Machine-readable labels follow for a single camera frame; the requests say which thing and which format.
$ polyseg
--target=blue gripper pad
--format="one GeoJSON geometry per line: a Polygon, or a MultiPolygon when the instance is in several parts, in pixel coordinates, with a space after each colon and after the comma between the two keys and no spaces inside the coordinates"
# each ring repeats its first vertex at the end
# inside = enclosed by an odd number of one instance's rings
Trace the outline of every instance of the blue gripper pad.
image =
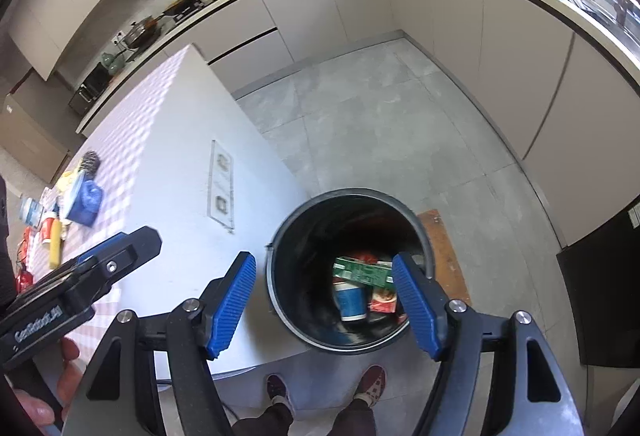
{"type": "Polygon", "coordinates": [[[433,360],[437,360],[442,351],[442,344],[436,336],[436,315],[433,309],[400,255],[393,258],[391,272],[398,290],[398,298],[409,315],[418,347],[429,353],[433,360]]]}
{"type": "Polygon", "coordinates": [[[211,358],[218,358],[229,347],[254,283],[255,259],[247,254],[213,317],[211,338],[207,344],[207,353],[211,358]]]}

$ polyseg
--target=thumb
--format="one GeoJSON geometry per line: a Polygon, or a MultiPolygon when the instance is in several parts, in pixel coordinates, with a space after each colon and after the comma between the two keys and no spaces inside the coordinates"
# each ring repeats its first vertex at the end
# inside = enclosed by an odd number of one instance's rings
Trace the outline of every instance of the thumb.
{"type": "Polygon", "coordinates": [[[22,408],[26,411],[29,418],[31,418],[31,421],[38,427],[51,425],[55,422],[56,417],[53,414],[53,409],[50,408],[47,403],[34,398],[23,390],[16,389],[14,393],[22,408]]]}

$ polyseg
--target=shoe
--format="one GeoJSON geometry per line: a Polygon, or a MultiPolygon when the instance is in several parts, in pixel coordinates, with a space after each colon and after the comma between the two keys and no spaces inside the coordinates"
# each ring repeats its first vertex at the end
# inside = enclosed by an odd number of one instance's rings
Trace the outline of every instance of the shoe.
{"type": "Polygon", "coordinates": [[[267,395],[269,395],[271,405],[283,403],[293,415],[293,407],[291,406],[287,386],[277,374],[270,374],[267,376],[267,395]]]}
{"type": "Polygon", "coordinates": [[[354,400],[364,400],[369,407],[376,405],[385,392],[386,372],[380,366],[371,366],[360,379],[354,400]]]}

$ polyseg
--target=dark pants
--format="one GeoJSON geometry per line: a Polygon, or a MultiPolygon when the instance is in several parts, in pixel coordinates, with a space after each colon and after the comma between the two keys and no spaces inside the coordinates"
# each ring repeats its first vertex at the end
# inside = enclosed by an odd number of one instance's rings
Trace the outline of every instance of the dark pants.
{"type": "MultiPolygon", "coordinates": [[[[236,436],[287,436],[293,416],[283,403],[268,408],[260,418],[246,418],[234,424],[236,436]]],[[[373,411],[364,400],[353,400],[335,417],[327,436],[376,436],[373,411]]]]}

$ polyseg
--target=red and white cup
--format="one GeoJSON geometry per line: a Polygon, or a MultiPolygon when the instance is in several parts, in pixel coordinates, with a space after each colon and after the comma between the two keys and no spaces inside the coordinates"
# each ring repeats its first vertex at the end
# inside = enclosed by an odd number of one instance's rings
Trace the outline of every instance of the red and white cup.
{"type": "Polygon", "coordinates": [[[53,212],[47,212],[40,222],[40,242],[42,244],[47,244],[51,242],[51,225],[53,225],[53,220],[55,220],[57,215],[53,212]]]}

